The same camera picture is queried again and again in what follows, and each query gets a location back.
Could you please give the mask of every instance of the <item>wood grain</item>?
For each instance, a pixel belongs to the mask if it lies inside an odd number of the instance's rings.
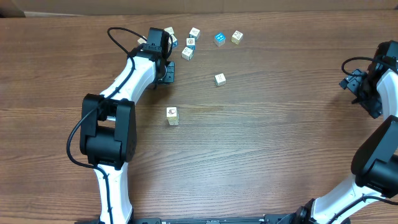
[[[338,82],[342,61],[372,57],[398,36],[398,12],[272,12],[0,19],[0,223],[73,223],[100,214],[92,170],[65,153],[87,93],[119,75],[126,56],[106,35],[173,26],[175,83],[146,90],[136,106],[129,164],[135,216],[248,217],[294,212],[349,173],[357,148],[381,124]],[[192,61],[181,58],[191,27]],[[235,30],[239,45],[229,41]],[[228,41],[213,43],[217,32]],[[128,48],[137,38],[115,37]],[[348,65],[366,68],[367,63]],[[215,87],[214,75],[227,84]],[[171,128],[167,106],[178,106]],[[73,143],[73,155],[86,158]],[[353,223],[396,223],[375,203]]]

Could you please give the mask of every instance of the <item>wooden tabletop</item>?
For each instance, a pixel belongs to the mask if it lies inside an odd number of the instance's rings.
[[[0,223],[73,223],[101,213],[94,172],[72,164],[67,137],[81,101],[117,77],[126,55],[106,29],[147,35],[172,26],[175,83],[136,105],[138,144],[129,194],[140,217],[250,217],[291,213],[350,174],[360,145],[382,123],[338,83],[341,63],[398,39],[397,11],[273,12],[0,19]],[[181,57],[201,30],[192,61]],[[244,34],[231,42],[235,30]],[[222,47],[214,35],[227,37]],[[137,37],[115,32],[133,48]],[[366,68],[353,62],[348,69]],[[216,87],[214,75],[226,85]],[[167,124],[177,106],[180,125]],[[73,155],[82,162],[79,134]],[[353,223],[397,223],[374,203]]]

